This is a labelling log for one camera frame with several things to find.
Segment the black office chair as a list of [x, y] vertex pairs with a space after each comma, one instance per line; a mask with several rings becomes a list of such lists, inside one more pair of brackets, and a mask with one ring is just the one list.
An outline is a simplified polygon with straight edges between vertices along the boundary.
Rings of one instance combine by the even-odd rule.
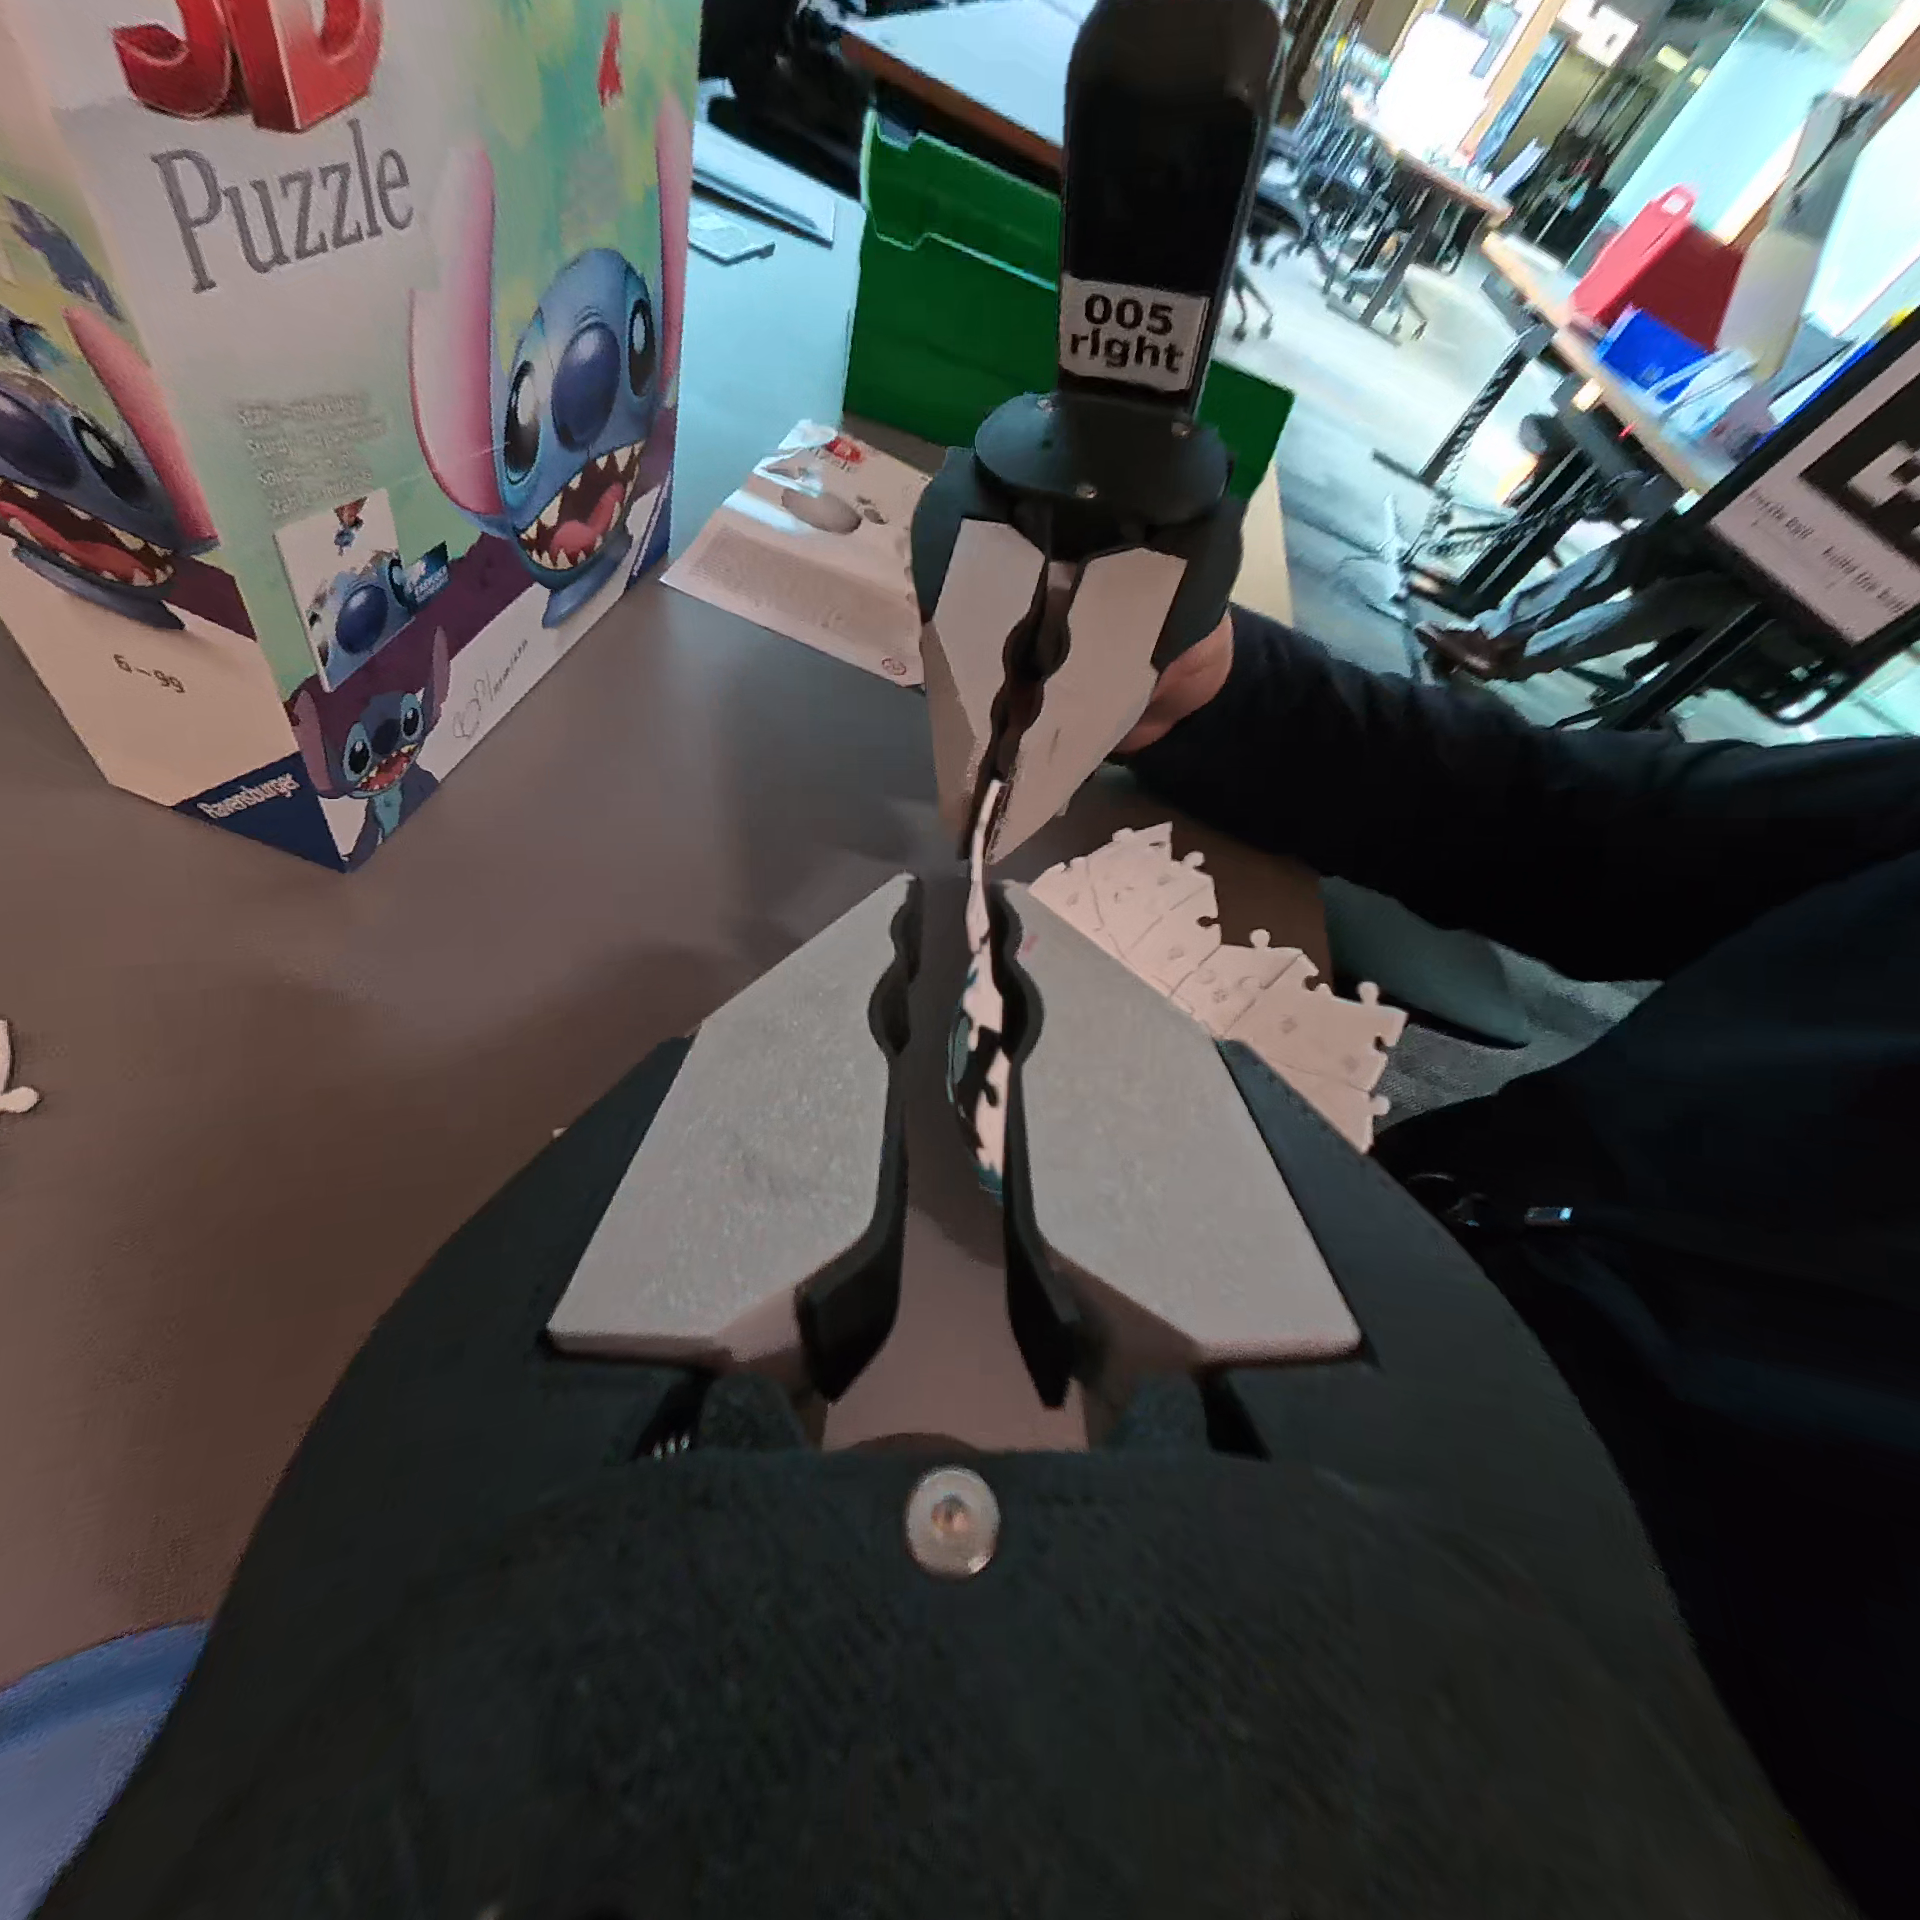
[[1631, 1013], [1649, 981], [1578, 981], [1470, 930], [1437, 929], [1348, 879], [1319, 879], [1333, 983], [1379, 999], [1453, 1039], [1525, 1049], [1581, 1044]]

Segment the grey flat board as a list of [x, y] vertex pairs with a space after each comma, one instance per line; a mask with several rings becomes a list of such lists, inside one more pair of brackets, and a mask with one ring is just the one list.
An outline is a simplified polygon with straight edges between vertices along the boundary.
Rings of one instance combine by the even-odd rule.
[[842, 201], [828, 185], [707, 121], [695, 124], [690, 150], [701, 196], [831, 250]]

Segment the assembled white puzzle ball section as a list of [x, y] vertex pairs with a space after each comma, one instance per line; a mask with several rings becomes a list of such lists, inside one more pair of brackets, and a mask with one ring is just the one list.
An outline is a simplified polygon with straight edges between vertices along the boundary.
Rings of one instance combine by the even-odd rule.
[[1381, 1083], [1409, 1018], [1363, 981], [1333, 993], [1302, 949], [1261, 929], [1228, 945], [1201, 852], [1175, 855], [1171, 825], [1124, 828], [1089, 855], [1046, 869], [1031, 895], [1206, 1028], [1249, 1047], [1358, 1153], [1387, 1115]]

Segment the blue round puzzle stand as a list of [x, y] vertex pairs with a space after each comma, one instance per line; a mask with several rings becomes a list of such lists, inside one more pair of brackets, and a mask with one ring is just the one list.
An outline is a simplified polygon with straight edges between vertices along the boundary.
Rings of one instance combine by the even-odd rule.
[[37, 1910], [141, 1762], [207, 1641], [166, 1622], [44, 1665], [3, 1691], [3, 1915]]

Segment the cartoon printed puzzle box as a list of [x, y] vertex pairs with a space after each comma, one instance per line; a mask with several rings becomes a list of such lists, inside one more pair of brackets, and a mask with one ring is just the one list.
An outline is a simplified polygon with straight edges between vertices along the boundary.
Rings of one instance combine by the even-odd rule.
[[659, 567], [695, 3], [3, 4], [4, 627], [335, 873]]

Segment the person's right forearm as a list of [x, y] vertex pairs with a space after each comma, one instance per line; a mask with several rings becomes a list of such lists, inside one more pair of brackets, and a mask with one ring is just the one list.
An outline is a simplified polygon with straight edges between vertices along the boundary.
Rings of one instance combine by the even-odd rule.
[[1554, 731], [1237, 609], [1226, 687], [1121, 759], [1197, 823], [1583, 981], [1655, 981], [1763, 924], [1916, 986], [1913, 738]]

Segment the printed marker sign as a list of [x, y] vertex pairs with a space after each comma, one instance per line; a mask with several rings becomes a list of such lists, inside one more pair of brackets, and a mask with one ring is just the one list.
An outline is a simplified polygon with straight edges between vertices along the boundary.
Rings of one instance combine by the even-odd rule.
[[1918, 313], [1812, 390], [1702, 514], [1709, 550], [1763, 604], [1847, 649], [1916, 635]]

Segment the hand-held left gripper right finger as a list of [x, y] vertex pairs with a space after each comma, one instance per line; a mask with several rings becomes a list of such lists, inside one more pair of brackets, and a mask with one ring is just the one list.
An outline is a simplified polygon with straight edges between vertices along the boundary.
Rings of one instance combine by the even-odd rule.
[[1206, 1028], [1017, 882], [993, 887], [993, 981], [1005, 1302], [1043, 1404], [1358, 1355], [1355, 1311]]

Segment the person's right hand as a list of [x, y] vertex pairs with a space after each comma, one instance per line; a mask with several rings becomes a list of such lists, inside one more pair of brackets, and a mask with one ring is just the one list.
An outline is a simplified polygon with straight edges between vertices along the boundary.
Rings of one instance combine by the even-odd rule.
[[1157, 686], [1138, 719], [1111, 754], [1115, 759], [1130, 759], [1161, 740], [1191, 713], [1212, 705], [1230, 678], [1233, 655], [1235, 614], [1230, 609], [1206, 638], [1197, 639], [1158, 671]]

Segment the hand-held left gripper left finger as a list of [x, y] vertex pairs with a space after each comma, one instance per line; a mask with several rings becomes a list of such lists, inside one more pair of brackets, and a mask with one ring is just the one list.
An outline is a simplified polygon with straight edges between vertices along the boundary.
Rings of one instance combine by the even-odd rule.
[[922, 884], [900, 873], [699, 1025], [554, 1347], [845, 1396], [900, 1302], [918, 958]]

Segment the white instruction leaflet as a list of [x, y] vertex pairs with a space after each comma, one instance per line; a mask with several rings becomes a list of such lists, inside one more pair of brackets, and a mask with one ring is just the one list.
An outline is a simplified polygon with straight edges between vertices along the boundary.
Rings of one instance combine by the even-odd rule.
[[663, 574], [767, 633], [918, 687], [910, 522], [929, 475], [837, 425], [803, 421]]

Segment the person's dark clothed torso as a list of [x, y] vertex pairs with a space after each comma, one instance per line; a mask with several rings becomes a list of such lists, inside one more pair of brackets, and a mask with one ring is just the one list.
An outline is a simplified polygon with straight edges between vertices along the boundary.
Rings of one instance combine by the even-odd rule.
[[1916, 852], [1713, 903], [1449, 909], [1655, 988], [1381, 1159], [1573, 1383], [1797, 1827], [1861, 1915], [1916, 1915]]

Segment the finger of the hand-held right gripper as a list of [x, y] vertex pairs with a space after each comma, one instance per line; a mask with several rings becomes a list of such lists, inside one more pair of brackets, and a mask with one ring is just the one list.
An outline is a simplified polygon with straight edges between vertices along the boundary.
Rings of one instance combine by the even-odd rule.
[[[1025, 687], [1045, 690], [1046, 711], [1059, 713], [1050, 762], [1059, 815], [1127, 737], [1157, 686], [1157, 649], [1189, 562], [1149, 547], [1124, 547], [1093, 559], [1045, 565], [1046, 594], [1011, 638], [1005, 663]], [[993, 862], [1031, 837], [996, 833]]]
[[961, 522], [922, 635], [933, 770], [953, 833], [971, 833], [983, 778], [1007, 781], [999, 833], [1041, 833], [1059, 812], [1050, 772], [1059, 713], [1005, 663], [1045, 594], [1045, 557], [1012, 523]]

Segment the red bag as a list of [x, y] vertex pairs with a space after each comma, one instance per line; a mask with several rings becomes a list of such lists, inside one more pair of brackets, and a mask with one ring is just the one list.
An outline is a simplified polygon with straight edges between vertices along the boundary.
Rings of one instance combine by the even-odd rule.
[[1638, 310], [1694, 348], [1717, 348], [1743, 250], [1695, 225], [1694, 214], [1692, 185], [1649, 198], [1578, 279], [1569, 298], [1574, 323], [1602, 334]]

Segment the blue storage bin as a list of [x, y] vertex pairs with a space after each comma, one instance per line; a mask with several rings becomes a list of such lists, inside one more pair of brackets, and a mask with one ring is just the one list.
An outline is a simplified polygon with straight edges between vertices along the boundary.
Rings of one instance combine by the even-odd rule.
[[1692, 370], [1713, 357], [1713, 348], [1694, 343], [1642, 306], [1627, 306], [1595, 343], [1595, 358], [1612, 377], [1643, 390], [1662, 394], [1685, 385]]

